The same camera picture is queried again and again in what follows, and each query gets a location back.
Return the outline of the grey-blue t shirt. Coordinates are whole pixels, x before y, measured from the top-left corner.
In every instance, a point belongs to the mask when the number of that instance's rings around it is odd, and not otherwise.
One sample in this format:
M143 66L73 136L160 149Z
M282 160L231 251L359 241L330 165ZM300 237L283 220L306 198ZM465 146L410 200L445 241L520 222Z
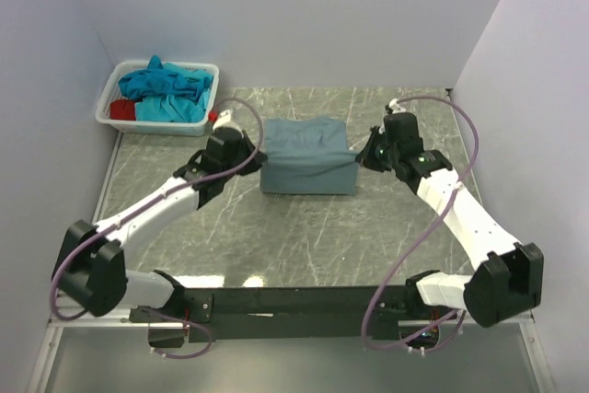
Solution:
M260 189L268 194L353 195L359 164L348 147L346 123L320 116L265 122Z

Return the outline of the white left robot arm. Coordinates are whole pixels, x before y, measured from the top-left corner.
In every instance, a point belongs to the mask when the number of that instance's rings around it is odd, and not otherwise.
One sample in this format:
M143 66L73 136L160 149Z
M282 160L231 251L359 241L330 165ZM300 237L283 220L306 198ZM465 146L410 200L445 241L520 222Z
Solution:
M217 129L205 148L141 201L95 224L71 225L52 275L52 312L58 311L56 296L65 293L95 317L128 305L151 307L165 321L178 318L183 286L161 271L128 270L128 256L176 219L201 209L235 175L258 171L266 159L245 132Z

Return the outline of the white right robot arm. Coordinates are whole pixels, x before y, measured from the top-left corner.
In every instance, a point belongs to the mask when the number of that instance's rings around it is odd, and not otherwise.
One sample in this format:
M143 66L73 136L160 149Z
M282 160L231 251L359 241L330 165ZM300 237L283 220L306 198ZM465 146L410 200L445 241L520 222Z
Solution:
M392 171L429 205L468 256L473 275L427 271L406 282L404 307L425 318L436 306L467 311L488 328L537 307L541 302L544 255L504 230L462 183L456 169L438 150L427 150L417 118L389 113L372 128L356 157L364 168Z

